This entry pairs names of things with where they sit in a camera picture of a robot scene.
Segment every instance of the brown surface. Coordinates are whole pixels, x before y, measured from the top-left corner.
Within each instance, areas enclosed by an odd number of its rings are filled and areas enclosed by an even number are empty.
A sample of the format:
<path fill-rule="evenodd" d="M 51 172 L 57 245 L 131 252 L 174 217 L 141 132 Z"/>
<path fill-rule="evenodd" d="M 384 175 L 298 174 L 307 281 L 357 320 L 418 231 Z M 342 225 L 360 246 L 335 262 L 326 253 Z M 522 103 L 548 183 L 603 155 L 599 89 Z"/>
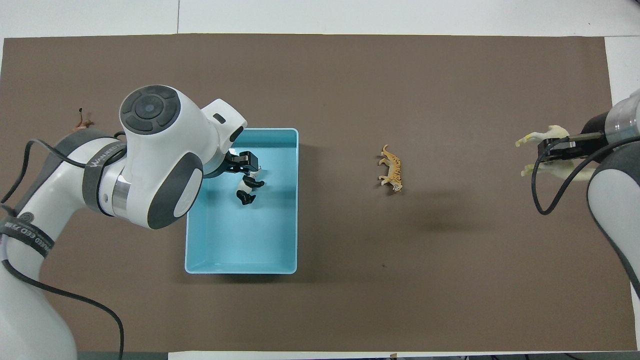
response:
<path fill-rule="evenodd" d="M 160 231 L 76 214 L 42 280 L 112 307 L 129 351 L 635 350 L 630 288 L 586 184 L 537 214 L 514 142 L 611 107 L 601 38 L 170 35 L 5 40 L 0 181 L 77 109 L 119 130 L 122 99 L 174 86 L 251 127 L 300 130 L 294 275 L 189 275 L 182 220 Z M 382 145 L 404 190 L 377 177 Z M 28 181 L 44 158 L 34 157 Z M 559 181 L 542 177 L 543 203 Z M 107 316 L 49 297 L 80 350 Z"/>

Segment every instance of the button panel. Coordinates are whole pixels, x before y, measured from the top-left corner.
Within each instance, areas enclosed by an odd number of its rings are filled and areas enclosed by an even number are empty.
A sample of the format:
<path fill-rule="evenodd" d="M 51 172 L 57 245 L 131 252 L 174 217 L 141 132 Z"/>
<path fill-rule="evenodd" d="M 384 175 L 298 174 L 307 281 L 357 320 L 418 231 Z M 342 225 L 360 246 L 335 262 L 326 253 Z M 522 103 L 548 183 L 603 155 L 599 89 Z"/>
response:
<path fill-rule="evenodd" d="M 122 124 L 134 133 L 151 135 L 170 127 L 180 114 L 178 93 L 164 85 L 152 85 L 131 93 L 120 107 Z"/>

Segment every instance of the light blue tray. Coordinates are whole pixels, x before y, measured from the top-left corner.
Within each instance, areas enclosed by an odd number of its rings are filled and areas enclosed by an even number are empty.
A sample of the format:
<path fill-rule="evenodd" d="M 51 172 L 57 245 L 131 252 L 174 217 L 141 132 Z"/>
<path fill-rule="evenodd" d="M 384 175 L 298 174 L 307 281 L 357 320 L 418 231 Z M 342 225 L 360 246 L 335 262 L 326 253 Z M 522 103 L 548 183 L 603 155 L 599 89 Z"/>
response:
<path fill-rule="evenodd" d="M 298 267 L 298 131 L 245 129 L 234 143 L 262 171 L 253 203 L 236 197 L 242 174 L 204 179 L 187 214 L 184 269 L 190 274 L 293 274 Z"/>

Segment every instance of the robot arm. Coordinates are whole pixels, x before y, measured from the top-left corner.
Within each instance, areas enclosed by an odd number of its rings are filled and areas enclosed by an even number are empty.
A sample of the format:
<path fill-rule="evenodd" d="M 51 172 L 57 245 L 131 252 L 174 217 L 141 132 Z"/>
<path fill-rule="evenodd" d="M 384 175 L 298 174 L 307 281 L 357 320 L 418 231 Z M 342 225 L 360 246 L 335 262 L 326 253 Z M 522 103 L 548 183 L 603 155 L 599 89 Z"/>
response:
<path fill-rule="evenodd" d="M 55 146 L 76 164 L 49 155 L 15 216 L 0 223 L 0 261 L 37 281 L 44 257 L 76 210 L 88 206 L 159 229 L 188 211 L 204 177 L 258 168 L 250 152 L 229 154 L 246 121 L 220 99 L 200 109 L 174 88 L 146 86 L 125 98 L 120 121 L 126 144 L 83 129 Z M 76 358 L 71 332 L 39 289 L 4 269 L 0 289 L 3 358 Z"/>
<path fill-rule="evenodd" d="M 552 146 L 552 143 L 560 141 L 559 137 L 542 136 L 539 139 L 540 168 L 544 164 L 557 168 L 558 163 L 577 158 L 586 160 L 576 169 L 582 169 L 591 160 L 600 163 L 596 169 L 590 170 L 593 175 L 587 178 L 589 211 L 616 251 L 632 286 L 640 296 L 637 278 L 640 272 L 640 89 L 610 111 L 589 120 L 581 134 L 569 135 L 564 138 L 564 143 Z M 571 176 L 563 174 L 566 177 L 563 188 L 568 186 L 572 176 L 587 170 L 576 172 L 576 169 L 572 170 Z M 552 206 L 541 213 L 546 215 L 553 210 L 562 195 L 561 191 Z"/>

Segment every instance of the small brown toy animal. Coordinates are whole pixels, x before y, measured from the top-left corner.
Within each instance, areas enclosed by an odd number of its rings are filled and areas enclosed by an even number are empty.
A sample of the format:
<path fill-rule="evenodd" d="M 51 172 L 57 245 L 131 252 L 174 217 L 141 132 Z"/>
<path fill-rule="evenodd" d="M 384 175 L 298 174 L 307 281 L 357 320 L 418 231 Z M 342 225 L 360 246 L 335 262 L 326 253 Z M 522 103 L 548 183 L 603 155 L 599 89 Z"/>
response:
<path fill-rule="evenodd" d="M 394 191 L 399 192 L 402 191 L 402 179 L 400 177 L 400 166 L 402 164 L 402 161 L 400 161 L 400 159 L 396 155 L 388 152 L 387 146 L 388 145 L 382 147 L 380 156 L 383 156 L 383 158 L 380 159 L 378 165 L 385 164 L 386 166 L 388 166 L 389 173 L 387 174 L 387 176 L 378 176 L 378 180 L 382 180 L 382 183 L 380 183 L 380 185 L 390 183 L 391 185 L 393 185 Z"/>
<path fill-rule="evenodd" d="M 78 109 L 78 112 L 80 113 L 80 122 L 78 123 L 78 125 L 76 125 L 76 127 L 74 127 L 73 129 L 71 129 L 72 132 L 76 132 L 78 130 L 82 130 L 82 129 L 88 129 L 91 125 L 94 125 L 94 122 L 89 120 L 89 119 L 83 119 L 82 118 L 82 108 Z"/>

